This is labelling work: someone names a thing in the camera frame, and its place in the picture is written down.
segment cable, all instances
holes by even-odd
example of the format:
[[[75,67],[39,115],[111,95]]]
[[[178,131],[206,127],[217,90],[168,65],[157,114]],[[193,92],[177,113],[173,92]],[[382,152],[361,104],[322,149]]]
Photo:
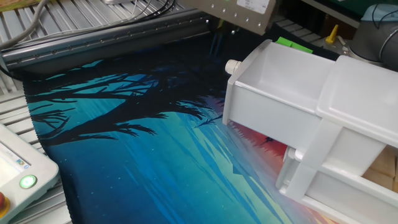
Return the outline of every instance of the cable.
[[[175,5],[175,2],[176,2],[176,0],[173,0],[173,3],[166,10],[163,10],[166,7],[168,1],[169,0],[167,0],[166,3],[160,9],[158,9],[157,11],[155,11],[155,12],[149,14],[149,15],[146,15],[143,18],[138,19],[138,20],[132,22],[131,24],[133,24],[135,22],[143,22],[143,21],[147,21],[147,20],[150,20],[150,19],[155,19],[156,17],[159,17],[159,16],[165,14],[171,8],[173,8],[173,6]],[[126,20],[121,20],[121,21],[117,21],[117,22],[110,23],[110,24],[105,24],[105,25],[98,26],[98,27],[90,27],[90,28],[80,29],[80,30],[66,30],[66,31],[56,32],[54,34],[50,34],[50,35],[47,35],[45,37],[39,37],[39,38],[36,38],[36,39],[33,39],[33,40],[25,41],[23,43],[15,45],[15,47],[21,47],[22,45],[26,46],[26,44],[37,42],[37,41],[40,41],[40,40],[54,39],[54,38],[57,38],[57,37],[68,37],[68,36],[71,36],[71,35],[79,35],[79,34],[85,34],[85,33],[89,33],[89,32],[99,31],[99,30],[102,30],[102,29],[109,29],[109,28],[116,27],[118,25],[125,25],[128,22],[130,22],[131,20],[136,19],[137,17],[139,17],[142,13],[144,13],[148,9],[148,7],[150,6],[151,2],[152,2],[152,0],[149,0],[149,2],[146,5],[146,7],[138,15],[136,15],[134,17],[131,16],[130,18],[127,18]]]
[[[376,9],[377,9],[378,6],[379,6],[379,4],[376,4],[376,6],[374,7],[373,12],[372,12],[372,21],[373,21],[373,25],[375,26],[376,29],[380,29],[380,23],[383,21],[384,18],[386,18],[387,16],[389,16],[389,15],[391,15],[391,14],[394,14],[394,13],[398,12],[398,10],[395,10],[395,11],[392,11],[392,12],[390,12],[390,13],[387,13],[386,15],[384,15],[384,16],[380,19],[379,24],[376,25],[376,21],[374,21],[374,12],[376,12]]]
[[[151,2],[152,2],[152,0],[149,0],[147,6],[138,15],[134,16],[134,11],[136,10],[136,6],[137,6],[137,0],[136,0],[136,3],[134,5],[134,9],[132,11],[131,16],[129,18],[123,19],[121,21],[112,22],[112,23],[104,24],[104,25],[97,26],[97,27],[90,27],[90,28],[84,28],[84,29],[78,29],[78,30],[60,31],[60,32],[56,32],[56,33],[44,36],[44,37],[39,37],[39,38],[36,38],[36,39],[25,41],[23,43],[15,45],[15,47],[19,47],[21,45],[29,44],[29,43],[32,43],[32,42],[37,42],[37,41],[40,41],[40,40],[47,40],[47,39],[52,39],[52,38],[57,38],[57,37],[68,37],[70,35],[85,34],[85,33],[89,33],[89,32],[96,32],[96,31],[102,30],[104,28],[113,28],[113,27],[116,27],[118,25],[123,25],[123,24],[125,24],[127,22],[130,22],[133,19],[136,19],[142,13],[144,13],[148,9],[148,7],[150,6]]]
[[[337,37],[337,39],[340,41],[340,43],[344,46],[344,45],[346,45],[347,43],[344,41],[344,39],[342,38],[342,37],[340,37],[340,36],[336,36]]]
[[[40,16],[42,14],[42,10],[44,8],[44,6],[49,2],[50,0],[42,0],[39,5],[37,6],[37,9],[35,11],[35,14],[33,16],[33,20],[32,23],[30,24],[30,26],[21,34],[19,34],[18,36],[0,44],[0,50],[3,49],[7,49],[10,48],[14,45],[16,45],[18,42],[20,42],[21,40],[25,39],[27,36],[29,36],[33,30],[37,27],[37,25],[40,24]]]
[[[20,77],[20,76],[18,76],[18,75],[16,75],[15,73],[13,73],[13,72],[8,72],[5,68],[3,68],[1,65],[0,65],[0,71],[2,71],[5,75],[7,75],[8,77],[11,77],[11,78],[13,78],[13,79],[15,79],[15,80],[18,80],[18,81],[21,81],[22,82],[22,77]]]
[[[45,4],[48,3],[48,1],[49,0],[42,0],[40,2],[40,4],[38,5],[37,10],[36,10],[36,12],[34,14],[33,22],[31,23],[30,27],[28,28],[28,29],[32,29],[32,30],[28,30],[27,29],[22,34],[18,35],[16,38],[13,38],[13,39],[3,43],[2,45],[0,45],[0,49],[6,49],[6,48],[9,48],[9,47],[12,47],[13,45],[17,45],[17,46],[18,45],[22,45],[22,44],[25,45],[25,44],[28,44],[30,42],[36,42],[36,41],[39,41],[39,40],[57,38],[57,36],[65,37],[65,36],[70,36],[70,35],[85,34],[85,33],[89,33],[89,32],[95,32],[97,30],[102,30],[104,28],[112,28],[112,27],[121,26],[121,25],[123,25],[123,24],[125,24],[127,22],[130,22],[133,19],[137,19],[137,17],[139,17],[141,14],[143,14],[148,9],[148,7],[150,6],[150,4],[152,2],[152,0],[149,0],[149,2],[146,5],[146,7],[138,15],[134,16],[134,12],[135,12],[136,7],[137,7],[137,0],[135,0],[134,8],[132,10],[131,16],[129,18],[123,19],[121,21],[117,21],[117,22],[114,22],[114,23],[102,25],[102,26],[99,26],[99,27],[91,27],[91,28],[86,28],[86,29],[81,29],[81,30],[66,30],[66,31],[57,32],[57,33],[54,33],[54,34],[51,34],[51,35],[48,35],[48,36],[45,36],[45,37],[37,38],[37,39],[34,39],[34,40],[25,41],[24,43],[21,43],[21,44],[17,44],[19,41],[23,40],[28,35],[30,35],[33,32],[33,30],[35,29],[35,27],[39,24],[39,18],[40,18],[40,15],[41,15],[41,10],[44,8]],[[151,13],[149,15],[146,15],[143,18],[140,18],[136,22],[141,22],[143,20],[146,21],[146,20],[149,20],[149,19],[154,19],[154,18],[156,18],[158,16],[163,15],[164,13],[168,12],[171,8],[174,7],[175,2],[176,2],[176,0],[173,0],[171,5],[166,10],[164,10],[167,7],[168,3],[169,3],[169,0],[166,0],[165,4],[160,9],[156,10],[155,12],[153,12],[153,13]],[[0,65],[0,71],[2,71],[5,75],[7,75],[7,76],[9,76],[9,77],[11,77],[13,79],[22,81],[22,77],[21,76],[16,75],[13,72],[8,72],[1,65]]]
[[[375,26],[376,29],[378,29],[378,28],[377,28],[376,22],[374,21],[374,12],[376,12],[376,9],[378,6],[379,6],[379,4],[376,4],[376,6],[374,7],[373,12],[372,12],[372,21],[373,21],[373,25]]]
[[[386,41],[384,41],[384,44],[383,44],[383,46],[381,47],[380,53],[379,53],[379,58],[380,58],[381,61],[382,61],[381,56],[382,56],[382,54],[383,54],[384,47],[387,45],[387,43],[392,39],[392,37],[393,37],[397,32],[398,32],[398,28],[397,28],[396,30],[394,30],[394,31],[390,34],[389,37],[387,37]]]

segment green tag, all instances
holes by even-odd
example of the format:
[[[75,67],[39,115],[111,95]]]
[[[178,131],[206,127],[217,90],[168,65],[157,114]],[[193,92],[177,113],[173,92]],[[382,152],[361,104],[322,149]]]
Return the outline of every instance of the green tag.
[[[301,50],[301,51],[304,51],[304,52],[307,52],[307,53],[310,53],[310,54],[312,54],[312,52],[313,52],[313,50],[310,50],[310,49],[308,49],[306,47],[303,47],[303,46],[301,46],[299,44],[296,44],[295,42],[292,42],[292,41],[290,41],[288,39],[285,39],[283,37],[279,37],[279,39],[276,41],[276,43],[282,44],[282,45],[284,45],[286,47],[292,47],[294,49]]]

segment white cap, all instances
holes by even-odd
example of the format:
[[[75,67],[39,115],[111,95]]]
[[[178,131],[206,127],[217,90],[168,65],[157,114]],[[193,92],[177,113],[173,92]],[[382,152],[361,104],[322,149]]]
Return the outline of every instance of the white cap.
[[[225,71],[232,75],[242,62],[237,60],[229,60],[225,65]]]

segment white plastic container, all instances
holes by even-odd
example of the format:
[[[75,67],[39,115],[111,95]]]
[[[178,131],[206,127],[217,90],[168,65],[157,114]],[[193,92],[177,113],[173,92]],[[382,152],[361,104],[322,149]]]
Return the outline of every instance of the white plastic container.
[[[398,147],[398,73],[269,40],[233,70],[224,124],[295,148],[296,167],[284,165],[291,178],[281,192],[338,222],[398,220],[398,194],[361,177],[386,144]]]
[[[288,194],[300,164],[295,158],[295,149],[288,148],[277,180],[282,194]],[[327,163],[317,172],[305,195],[296,201],[340,224],[390,224],[398,220],[397,193],[361,176],[335,170]]]

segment green button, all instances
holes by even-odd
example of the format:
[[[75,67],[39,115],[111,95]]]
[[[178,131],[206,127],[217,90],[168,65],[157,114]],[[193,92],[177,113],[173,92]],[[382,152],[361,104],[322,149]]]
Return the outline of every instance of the green button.
[[[27,175],[26,177],[22,178],[19,182],[20,187],[23,189],[29,189],[33,187],[37,183],[37,178],[33,175]]]

